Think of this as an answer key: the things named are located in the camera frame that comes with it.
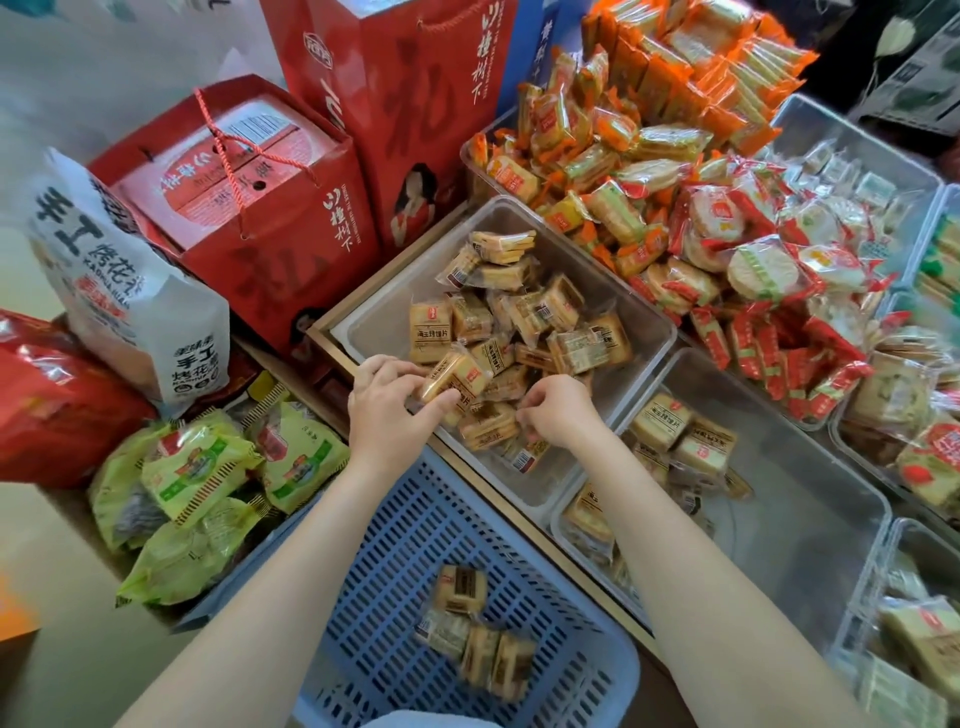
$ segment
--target plastic storage bin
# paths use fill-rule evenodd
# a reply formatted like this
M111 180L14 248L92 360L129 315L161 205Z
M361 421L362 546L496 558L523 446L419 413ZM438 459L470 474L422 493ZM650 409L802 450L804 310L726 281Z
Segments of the plastic storage bin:
M484 617L538 643L517 705L466 688L456 667L413 638L443 563L490 580ZM432 450L380 505L321 644L346 682L308 674L303 725L360 726L394 710L452 713L502 726L618 725L639 682L630 638ZM315 661L320 668L321 661Z
M357 362L382 352L405 358L410 351L408 307L411 300L438 295L444 290L434 277L467 242L469 233L530 229L537 231L533 253L547 271L566 273L584 294L588 305L613 303L616 306L636 358L620 367L597 370L593 401L608 425L619 425L631 401L675 341L677 330L629 288L614 284L589 257L548 229L540 218L512 197L490 201L450 231L350 313L331 331L332 335ZM438 433L491 485L541 526L546 526L565 485L583 472L566 450L552 448L533 471L519 473L494 450L471 452L464 447L459 433L442 427Z
M684 349L664 366L616 432L661 387L696 413L739 436L731 467L754 489L751 500L705 497L714 542L783 611L822 654L860 614L866 582L891 521L890 504L862 477L787 422L762 394L717 370L703 352ZM554 539L648 623L638 604L564 536L562 506Z

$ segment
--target right hand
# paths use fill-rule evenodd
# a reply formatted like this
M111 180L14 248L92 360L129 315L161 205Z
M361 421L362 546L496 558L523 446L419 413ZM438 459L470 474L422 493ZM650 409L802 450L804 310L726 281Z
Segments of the right hand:
M604 427L590 393L568 375L546 376L534 384L516 409L527 438L571 449L588 429Z

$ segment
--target clear plastic bin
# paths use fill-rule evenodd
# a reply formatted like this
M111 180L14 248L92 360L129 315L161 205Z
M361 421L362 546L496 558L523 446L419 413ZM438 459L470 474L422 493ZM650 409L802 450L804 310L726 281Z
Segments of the clear plastic bin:
M331 333L357 362L377 353L405 358L410 351L408 309L411 300L414 296L422 299L444 290L434 277L467 242L470 232L530 229L537 231L533 254L545 270L566 273L584 294L589 306L614 304L623 322L635 359L620 367L597 370L593 381L593 401L597 410L608 425L619 426L630 403L673 345L677 330L659 311L634 296L629 288L613 284L603 271L594 267L589 257L547 228L540 218L513 197L491 200L400 271ZM583 472L566 450L552 448L534 470L521 474L504 462L495 450L471 452L464 447L459 433L440 428L438 434L540 526L546 526L550 511L565 486Z
M890 504L699 350L684 349L667 362L615 431L625 431L661 388L739 436L730 465L755 494L743 501L705 498L714 542L828 655L862 614L869 575L892 519ZM562 505L585 482L581 477L573 483ZM645 622L640 606L564 537L562 512L558 507L551 520L554 539Z

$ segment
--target white plastic bag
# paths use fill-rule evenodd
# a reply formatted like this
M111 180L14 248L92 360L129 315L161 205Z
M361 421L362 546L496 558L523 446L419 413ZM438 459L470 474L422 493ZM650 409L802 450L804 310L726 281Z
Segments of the white plastic bag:
M26 234L70 328L175 417L228 382L229 307L164 260L131 212L56 150L27 185Z

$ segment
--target yellow snack bag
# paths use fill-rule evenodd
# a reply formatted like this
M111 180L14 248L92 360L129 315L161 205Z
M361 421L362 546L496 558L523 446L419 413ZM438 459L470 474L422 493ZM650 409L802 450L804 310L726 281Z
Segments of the yellow snack bag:
M87 496L93 520L111 551L134 537L152 535L169 521L140 484L140 473L143 459L171 429L164 424L138 430L107 456L93 476Z
M147 540L117 590L117 606L180 604L198 596L227 567L259 522L256 509L227 497L190 527L165 523Z
M264 462L257 469L267 500L286 514L311 499L347 466L350 449L298 401L277 404L251 430Z
M189 527L247 480L262 458L223 410L160 439L143 463L143 485L176 526Z

